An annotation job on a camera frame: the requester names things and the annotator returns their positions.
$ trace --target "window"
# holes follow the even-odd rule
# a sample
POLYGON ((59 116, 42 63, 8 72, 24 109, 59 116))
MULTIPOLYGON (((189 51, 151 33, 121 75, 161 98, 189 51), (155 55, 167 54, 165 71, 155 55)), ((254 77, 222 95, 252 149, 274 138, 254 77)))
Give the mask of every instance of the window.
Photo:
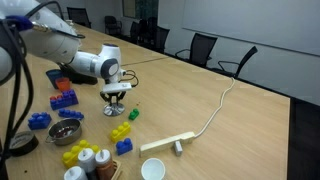
POLYGON ((159 0, 122 0, 123 16, 135 19, 158 17, 159 0))

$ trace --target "small bottle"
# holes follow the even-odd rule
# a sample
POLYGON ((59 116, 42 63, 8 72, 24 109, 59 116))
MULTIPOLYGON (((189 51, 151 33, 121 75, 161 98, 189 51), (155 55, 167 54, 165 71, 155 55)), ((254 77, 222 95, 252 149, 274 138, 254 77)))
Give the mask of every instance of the small bottle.
POLYGON ((74 166, 64 173, 64 180, 88 180, 88 178, 81 167, 74 166))
POLYGON ((96 174, 95 153, 90 148, 83 149, 79 155, 79 166, 84 170, 89 180, 98 180, 96 174))
POLYGON ((103 149, 96 154, 97 173, 100 180, 111 180, 115 169, 111 154, 108 150, 103 149))

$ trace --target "metal bowl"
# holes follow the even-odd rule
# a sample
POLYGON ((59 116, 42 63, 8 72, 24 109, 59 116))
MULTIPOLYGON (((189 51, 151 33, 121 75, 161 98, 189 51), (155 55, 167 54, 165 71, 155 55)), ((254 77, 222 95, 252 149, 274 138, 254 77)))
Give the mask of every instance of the metal bowl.
POLYGON ((81 132, 80 120, 63 119, 50 127, 46 142, 55 143, 58 146, 71 144, 81 136, 81 132))

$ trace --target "white cable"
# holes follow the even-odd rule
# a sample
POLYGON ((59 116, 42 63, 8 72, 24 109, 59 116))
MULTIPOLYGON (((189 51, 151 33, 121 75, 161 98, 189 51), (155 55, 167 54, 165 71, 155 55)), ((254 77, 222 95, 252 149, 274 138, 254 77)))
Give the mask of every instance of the white cable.
POLYGON ((232 79, 232 84, 231 84, 231 86, 230 86, 228 89, 226 89, 226 90, 223 92, 222 96, 221 96, 220 106, 219 106, 218 109, 211 115, 211 117, 210 117, 209 120, 207 121, 206 125, 202 128, 202 130, 201 130, 198 134, 196 134, 196 135, 194 136, 194 138, 198 138, 199 136, 201 136, 201 135, 203 134, 203 132, 207 129, 207 127, 208 127, 208 125, 210 124, 210 122, 213 120, 213 117, 214 117, 214 116, 217 114, 217 112, 222 108, 224 95, 225 95, 229 90, 232 89, 232 87, 233 87, 233 85, 234 85, 234 83, 235 83, 234 78, 232 77, 231 79, 232 79))

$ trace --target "yellow lego brick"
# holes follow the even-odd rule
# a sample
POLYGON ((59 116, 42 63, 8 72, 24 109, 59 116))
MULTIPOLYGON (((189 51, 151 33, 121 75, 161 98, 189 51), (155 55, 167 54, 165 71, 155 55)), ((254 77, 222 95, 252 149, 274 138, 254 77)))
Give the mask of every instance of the yellow lego brick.
POLYGON ((116 143, 123 139, 131 130, 130 124, 124 122, 122 125, 118 126, 117 129, 112 130, 110 134, 110 139, 112 142, 116 143))
POLYGON ((73 146, 69 152, 65 152, 62 155, 62 163, 67 169, 77 165, 78 154, 84 148, 91 148, 95 153, 100 151, 97 145, 90 147, 90 144, 86 140, 81 140, 77 146, 73 146))

